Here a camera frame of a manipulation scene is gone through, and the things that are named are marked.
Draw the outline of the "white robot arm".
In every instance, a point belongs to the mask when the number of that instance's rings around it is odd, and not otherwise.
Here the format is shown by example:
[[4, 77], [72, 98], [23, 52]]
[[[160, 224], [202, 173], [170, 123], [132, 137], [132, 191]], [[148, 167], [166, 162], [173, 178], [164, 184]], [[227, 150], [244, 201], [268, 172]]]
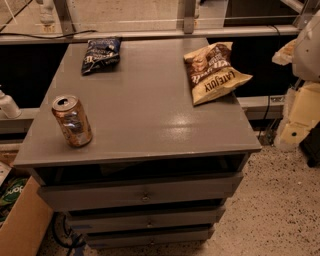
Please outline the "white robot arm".
[[278, 65], [292, 64], [300, 88], [289, 88], [283, 105], [283, 119], [274, 144], [283, 151], [296, 148], [320, 122], [320, 10], [298, 37], [272, 57]]

